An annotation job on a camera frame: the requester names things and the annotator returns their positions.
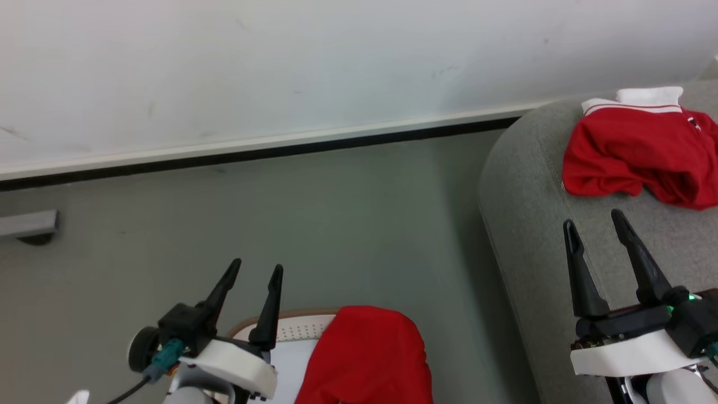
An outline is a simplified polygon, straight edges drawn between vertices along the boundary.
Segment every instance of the folded clothing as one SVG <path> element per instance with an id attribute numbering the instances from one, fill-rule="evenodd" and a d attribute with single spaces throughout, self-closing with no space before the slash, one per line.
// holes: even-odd
<path id="1" fill-rule="evenodd" d="M 564 154 L 564 188 L 576 196 L 623 192 L 645 185 L 664 203 L 706 209 L 718 205 L 718 126 L 683 109 L 680 87 L 629 88 L 618 101 L 582 105 Z"/>
<path id="2" fill-rule="evenodd" d="M 424 341 L 403 314 L 341 308 L 322 334 L 294 404 L 432 404 Z"/>

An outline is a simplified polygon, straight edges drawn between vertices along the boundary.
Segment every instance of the red garment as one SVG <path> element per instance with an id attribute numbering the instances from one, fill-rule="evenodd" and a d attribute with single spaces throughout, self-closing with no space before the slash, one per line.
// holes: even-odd
<path id="1" fill-rule="evenodd" d="M 677 104 L 636 106 L 593 99 L 571 135 L 563 181 L 576 196 L 643 186 L 664 203 L 706 209 L 718 205 L 718 126 Z"/>
<path id="2" fill-rule="evenodd" d="M 432 404 L 424 341 L 406 316 L 339 310 L 312 352 L 294 404 Z"/>

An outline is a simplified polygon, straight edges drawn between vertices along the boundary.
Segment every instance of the gray fabric upholstery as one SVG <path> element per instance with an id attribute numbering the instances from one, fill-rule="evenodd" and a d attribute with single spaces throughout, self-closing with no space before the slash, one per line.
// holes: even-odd
<path id="1" fill-rule="evenodd" d="M 718 81 L 684 88 L 685 108 L 718 118 Z M 636 303 L 635 278 L 612 227 L 612 208 L 625 212 L 674 285 L 718 287 L 718 208 L 674 208 L 646 190 L 636 198 L 577 198 L 561 189 L 561 161 L 582 116 L 581 101 L 551 104 L 517 121 L 491 151 L 479 189 L 481 212 L 544 404 L 611 403 L 603 379 L 575 376 L 569 360 L 576 319 L 564 220 L 576 223 L 597 287 L 612 308 Z"/>

